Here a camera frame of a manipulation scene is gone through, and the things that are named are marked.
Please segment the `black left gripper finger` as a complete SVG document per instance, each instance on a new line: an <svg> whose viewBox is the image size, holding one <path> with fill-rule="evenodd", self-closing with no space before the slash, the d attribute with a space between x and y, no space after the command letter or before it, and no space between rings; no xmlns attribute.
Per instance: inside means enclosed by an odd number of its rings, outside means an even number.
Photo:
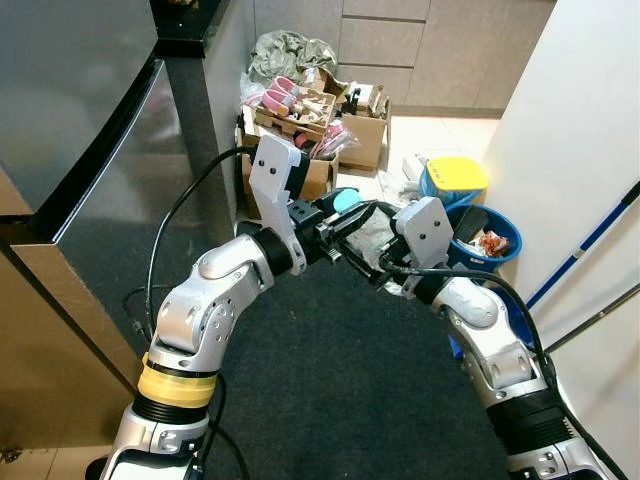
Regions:
<svg viewBox="0 0 640 480"><path fill-rule="evenodd" d="M347 241L356 236L357 241L383 244L393 241L394 216L401 207L387 201L366 200L349 206L333 215L333 242Z"/></svg>

